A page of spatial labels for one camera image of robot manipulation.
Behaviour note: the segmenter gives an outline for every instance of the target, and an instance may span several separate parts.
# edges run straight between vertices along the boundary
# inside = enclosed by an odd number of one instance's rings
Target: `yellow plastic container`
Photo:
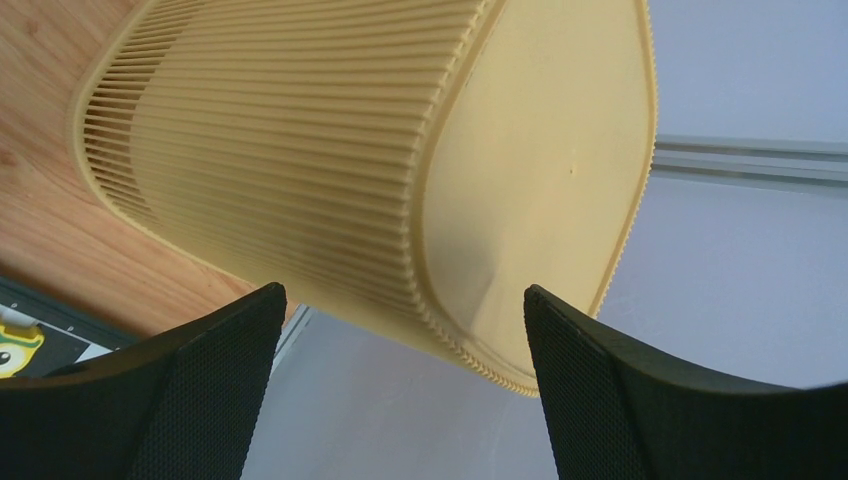
[[[69,138],[160,241],[534,395],[522,292],[600,308],[655,90],[641,0],[151,0]]]

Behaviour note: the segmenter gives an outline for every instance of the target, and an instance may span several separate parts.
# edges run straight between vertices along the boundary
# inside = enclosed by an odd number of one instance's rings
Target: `wooden floor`
[[[74,85],[135,3],[0,1],[0,275],[154,334],[253,286],[113,218],[83,188],[66,153]]]

